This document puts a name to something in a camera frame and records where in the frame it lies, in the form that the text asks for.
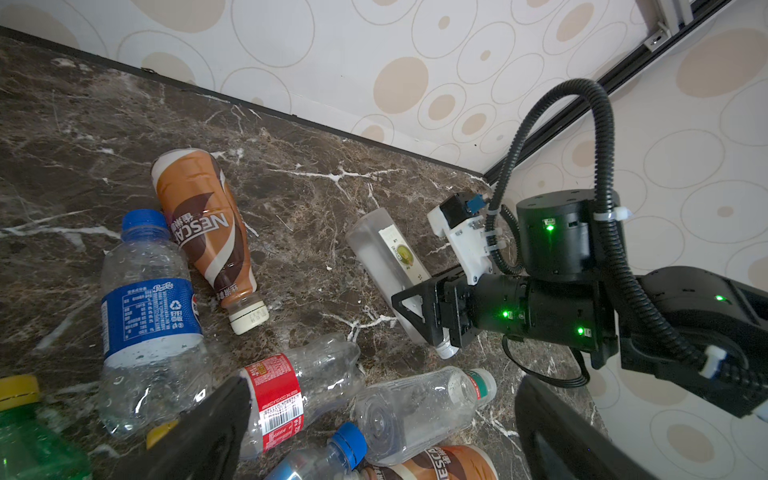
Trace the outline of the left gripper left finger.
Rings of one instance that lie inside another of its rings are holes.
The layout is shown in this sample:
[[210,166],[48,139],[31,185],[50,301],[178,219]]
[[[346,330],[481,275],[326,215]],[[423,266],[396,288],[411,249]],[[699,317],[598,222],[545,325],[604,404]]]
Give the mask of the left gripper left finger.
[[123,459],[114,479],[232,479],[251,413],[244,378],[224,382],[154,446]]

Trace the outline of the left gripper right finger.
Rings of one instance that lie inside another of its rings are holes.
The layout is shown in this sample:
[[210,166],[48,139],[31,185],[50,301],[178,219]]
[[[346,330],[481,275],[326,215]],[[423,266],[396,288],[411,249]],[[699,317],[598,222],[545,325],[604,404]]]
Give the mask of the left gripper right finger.
[[533,479],[653,477],[535,378],[522,380],[515,418]]

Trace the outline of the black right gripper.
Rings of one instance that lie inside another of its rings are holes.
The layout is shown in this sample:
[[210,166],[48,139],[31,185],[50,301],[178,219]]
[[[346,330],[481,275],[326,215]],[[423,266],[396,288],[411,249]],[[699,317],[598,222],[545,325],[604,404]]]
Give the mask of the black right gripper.
[[479,331],[489,331],[587,353],[594,369],[618,353],[615,311],[598,282],[487,274],[470,285],[460,278],[440,287],[439,310],[437,281],[430,279],[394,294],[391,303],[406,335],[417,344],[439,346],[444,327],[457,347]]

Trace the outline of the frosted bottle kiwi label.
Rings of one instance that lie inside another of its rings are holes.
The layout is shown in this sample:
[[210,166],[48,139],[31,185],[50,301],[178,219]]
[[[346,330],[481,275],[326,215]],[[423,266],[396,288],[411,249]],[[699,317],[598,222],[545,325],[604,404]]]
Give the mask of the frosted bottle kiwi label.
[[388,211],[381,207],[362,216],[347,232],[346,240],[406,335],[414,343],[426,345],[416,328],[394,309],[391,297],[429,280],[431,275]]

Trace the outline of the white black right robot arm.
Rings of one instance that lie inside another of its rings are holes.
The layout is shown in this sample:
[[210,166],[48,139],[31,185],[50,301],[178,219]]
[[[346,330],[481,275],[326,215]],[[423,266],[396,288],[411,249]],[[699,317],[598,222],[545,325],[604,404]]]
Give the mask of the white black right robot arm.
[[[502,198],[530,131],[568,96],[592,112],[593,186],[507,208]],[[461,348],[482,331],[499,333],[504,344],[565,346],[580,373],[553,379],[555,387],[585,386],[591,370],[618,356],[624,369],[671,382],[737,418],[765,418],[766,293],[695,267],[633,273],[614,153],[604,88],[590,79],[553,87],[519,127],[492,198],[457,194],[436,209],[435,229],[472,228],[471,244],[455,247],[463,264],[394,294],[394,310],[434,346],[449,341]]]

